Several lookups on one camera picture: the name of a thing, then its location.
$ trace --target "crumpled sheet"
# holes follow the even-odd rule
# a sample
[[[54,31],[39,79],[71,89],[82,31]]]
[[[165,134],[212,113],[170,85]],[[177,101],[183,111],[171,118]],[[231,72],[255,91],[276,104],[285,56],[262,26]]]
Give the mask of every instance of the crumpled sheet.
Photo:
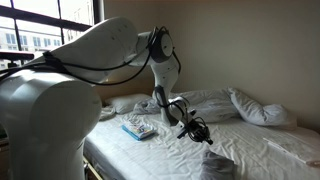
[[[101,109],[99,121],[105,121],[115,116],[116,110],[112,106],[106,106]]]
[[[157,135],[136,141],[121,129],[126,121],[138,119],[157,128]],[[320,145],[316,132],[255,126],[241,119],[208,123],[212,145],[176,138],[176,128],[166,126],[160,114],[116,115],[98,122],[88,134],[84,154],[104,179],[199,180],[203,152],[210,150],[234,161],[236,180],[319,180],[320,170],[309,167],[269,147],[263,138],[290,138],[314,147]]]
[[[143,114],[158,114],[160,113],[160,106],[157,104],[156,100],[149,98],[135,104],[133,108],[133,114],[143,115]]]

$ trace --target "black cable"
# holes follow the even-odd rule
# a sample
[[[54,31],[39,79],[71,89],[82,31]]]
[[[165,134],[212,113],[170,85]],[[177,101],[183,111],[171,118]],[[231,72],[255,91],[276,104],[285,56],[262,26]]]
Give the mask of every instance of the black cable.
[[[175,107],[177,107],[182,114],[182,118],[185,119],[185,127],[184,128],[186,129],[189,138],[194,142],[207,141],[210,144],[212,142],[212,140],[210,139],[210,131],[209,131],[209,128],[206,125],[205,121],[201,117],[196,117],[189,122],[189,116],[191,114],[188,113],[188,108],[187,108],[185,102],[182,101],[185,106],[185,109],[183,111],[183,109],[177,104],[178,101],[170,102],[167,105],[161,105],[158,103],[158,105],[162,108],[168,108],[171,105],[174,105]],[[197,126],[199,126],[199,127],[196,127],[196,129],[193,129],[191,127],[192,124],[190,124],[190,123],[192,123],[192,121],[197,123]]]
[[[176,55],[176,52],[175,52],[175,51],[173,51],[172,54],[173,54],[174,58],[176,59],[176,61],[177,61],[178,64],[179,64],[178,73],[180,74],[180,72],[181,72],[181,63],[180,63],[180,60],[179,60],[178,56]]]
[[[157,38],[157,35],[159,34],[160,31],[157,31],[158,28],[155,27],[153,32],[152,32],[152,36],[149,37],[149,43],[148,45],[146,46],[146,49],[149,49],[149,54],[148,54],[148,57],[144,63],[144,65],[142,66],[142,68],[140,68],[140,70],[134,74],[133,76],[131,76],[130,78],[126,79],[126,80],[123,80],[123,81],[120,81],[120,82],[116,82],[116,83],[97,83],[97,82],[93,82],[93,81],[90,81],[90,80],[87,80],[85,78],[81,78],[79,76],[76,76],[74,74],[69,74],[75,78],[78,78],[82,81],[85,81],[87,83],[90,83],[90,84],[94,84],[94,85],[100,85],[100,86],[110,86],[110,85],[118,85],[118,84],[122,84],[122,83],[125,83],[125,82],[128,82],[132,79],[134,79],[135,77],[137,77],[144,69],[145,67],[147,66],[149,60],[150,60],[150,57],[151,57],[151,52],[152,52],[152,49],[153,49],[153,43],[155,42],[156,38]],[[138,58],[139,55],[135,56],[134,58],[132,58],[130,61],[128,62],[125,62],[119,66],[115,66],[115,67],[111,67],[111,68],[104,68],[104,69],[101,69],[101,68],[91,68],[91,67],[86,67],[86,66],[81,66],[81,65],[77,65],[77,64],[72,64],[72,63],[63,63],[61,62],[58,58],[55,58],[55,57],[52,57],[52,58],[55,58],[56,60],[59,61],[60,65],[64,65],[64,66],[71,66],[71,67],[75,67],[75,68],[81,68],[81,69],[86,69],[86,70],[92,70],[92,71],[110,71],[110,70],[115,70],[115,69],[119,69],[119,68],[122,68],[124,66],[127,66],[129,65],[130,63],[132,63],[134,60],[136,60],[136,58]],[[46,66],[48,65],[46,62],[41,62],[41,63],[34,63],[34,64],[27,64],[23,67],[20,67],[20,68],[9,68],[9,69],[6,69],[6,70],[2,70],[0,71],[0,75],[1,74],[4,74],[4,73],[7,73],[3,76],[0,76],[0,82],[9,77],[10,75],[20,71],[20,70],[23,70],[23,69],[31,69],[31,70],[37,70],[39,69],[37,66]]]

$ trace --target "white wall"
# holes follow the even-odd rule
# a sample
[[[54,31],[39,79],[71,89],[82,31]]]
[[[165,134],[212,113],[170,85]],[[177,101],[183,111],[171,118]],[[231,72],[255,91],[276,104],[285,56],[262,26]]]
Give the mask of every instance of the white wall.
[[[182,62],[176,91],[237,87],[320,132],[320,1],[158,3]]]

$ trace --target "cable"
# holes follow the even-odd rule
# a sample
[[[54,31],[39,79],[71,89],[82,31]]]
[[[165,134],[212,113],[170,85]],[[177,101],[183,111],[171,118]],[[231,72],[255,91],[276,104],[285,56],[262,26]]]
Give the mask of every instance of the cable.
[[[68,72],[67,70],[64,73],[69,74],[69,75],[71,75],[71,76],[73,76],[75,78],[78,78],[78,79],[80,79],[80,80],[82,80],[84,82],[87,82],[87,83],[90,83],[90,84],[94,84],[94,85],[100,85],[100,86],[118,85],[118,84],[122,84],[122,83],[128,82],[128,81],[134,79],[135,77],[137,77],[145,69],[145,67],[147,66],[147,64],[148,64],[148,62],[150,60],[150,57],[151,57],[152,50],[153,50],[153,44],[154,44],[155,40],[157,39],[159,32],[162,29],[165,29],[165,27],[161,27],[160,30],[158,30],[158,27],[154,28],[154,30],[152,32],[152,35],[149,36],[149,40],[148,40],[149,43],[146,46],[146,49],[149,49],[149,54],[148,54],[148,57],[147,57],[144,65],[140,68],[140,70],[137,73],[135,73],[133,76],[131,76],[130,78],[128,78],[126,80],[123,80],[123,81],[120,81],[120,82],[115,82],[115,83],[97,83],[97,82],[93,82],[93,81],[87,80],[85,78],[79,77],[77,75],[71,74],[70,72],[66,73],[66,72]],[[51,62],[54,62],[54,63],[58,62],[58,64],[56,64],[58,66],[71,66],[71,67],[74,67],[74,68],[81,68],[81,69],[86,69],[86,70],[91,70],[91,71],[110,71],[110,70],[119,69],[119,68],[122,68],[124,66],[127,66],[127,65],[131,64],[133,61],[135,61],[137,58],[139,58],[142,53],[144,53],[144,51],[140,52],[134,58],[132,58],[128,62],[125,62],[125,63],[123,63],[123,64],[121,64],[119,66],[115,66],[115,67],[111,67],[111,68],[103,68],[103,69],[101,69],[101,68],[91,68],[91,67],[81,66],[81,65],[72,64],[72,63],[63,63],[58,58],[55,58],[53,56],[51,57],[50,56],[51,54],[49,54],[49,53],[47,53],[46,58],[48,58],[49,60],[53,60]],[[22,66],[20,68],[15,68],[15,69],[10,68],[10,69],[6,69],[6,70],[2,70],[2,71],[0,71],[0,75],[2,75],[4,73],[6,73],[6,74],[0,76],[0,82],[2,80],[4,80],[5,78],[9,77],[10,75],[12,75],[12,74],[14,74],[14,73],[16,73],[18,71],[21,71],[23,69],[38,70],[39,69],[38,66],[47,66],[47,65],[48,65],[48,61],[47,62],[41,62],[41,63],[30,63],[30,64],[27,64],[25,66]]]
[[[173,52],[172,52],[172,54],[173,54],[174,58],[176,59],[176,61],[177,61],[177,62],[178,62],[178,64],[179,64],[179,70],[178,70],[178,73],[180,74],[180,72],[181,72],[181,63],[180,63],[180,61],[179,61],[178,56],[176,55],[176,52],[175,52],[175,51],[173,51]]]
[[[185,107],[184,110],[180,107],[178,102],[184,103],[184,107]],[[160,103],[158,103],[158,105],[160,107],[166,108],[166,109],[169,108],[169,106],[173,105],[181,112],[182,118],[185,120],[185,122],[184,122],[184,124],[185,124],[184,132],[188,133],[188,136],[192,141],[194,141],[194,142],[206,141],[210,145],[213,144],[213,141],[210,139],[209,128],[206,125],[205,121],[201,117],[196,117],[196,118],[192,118],[191,117],[190,119],[192,119],[192,120],[189,122],[189,117],[193,116],[194,113],[192,111],[188,112],[187,105],[185,104],[184,101],[176,100],[176,101],[172,101],[172,102],[170,102],[169,104],[166,104],[166,105],[162,105]]]

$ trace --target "building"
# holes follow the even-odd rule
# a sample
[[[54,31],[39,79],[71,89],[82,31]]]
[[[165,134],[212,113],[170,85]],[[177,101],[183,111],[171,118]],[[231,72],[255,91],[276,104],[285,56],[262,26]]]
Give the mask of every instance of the building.
[[[93,25],[93,8],[90,0],[82,0],[75,6],[64,2],[65,19]],[[0,50],[18,51],[18,42],[12,19],[0,17]],[[17,20],[22,51],[37,52],[51,50],[62,45],[61,30],[57,27]],[[63,29],[64,41],[69,42],[82,32]],[[8,60],[0,59],[0,70],[8,68]]]

